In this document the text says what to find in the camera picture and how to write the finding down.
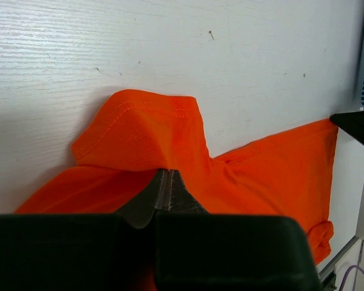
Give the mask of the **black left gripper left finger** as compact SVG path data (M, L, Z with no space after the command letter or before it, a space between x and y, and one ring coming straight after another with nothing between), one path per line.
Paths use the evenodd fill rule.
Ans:
M111 214L0 215L0 290L155 290L159 170Z

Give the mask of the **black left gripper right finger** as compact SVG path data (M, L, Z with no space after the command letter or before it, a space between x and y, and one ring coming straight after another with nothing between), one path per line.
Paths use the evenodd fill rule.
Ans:
M292 218L215 215L167 176L155 215L158 290L320 290L307 237Z

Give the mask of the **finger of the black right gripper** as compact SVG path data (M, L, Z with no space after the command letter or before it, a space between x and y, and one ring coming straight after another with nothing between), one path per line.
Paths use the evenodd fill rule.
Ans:
M329 120L364 146L364 111L336 113Z

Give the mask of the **orange t shirt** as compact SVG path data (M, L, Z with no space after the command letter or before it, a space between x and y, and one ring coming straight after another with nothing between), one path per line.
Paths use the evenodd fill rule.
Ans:
M37 190L18 213L111 213L158 170L177 170L208 212L295 219L320 263L334 234L329 205L337 134L323 119L213 158L195 98L122 90L72 144L75 166Z

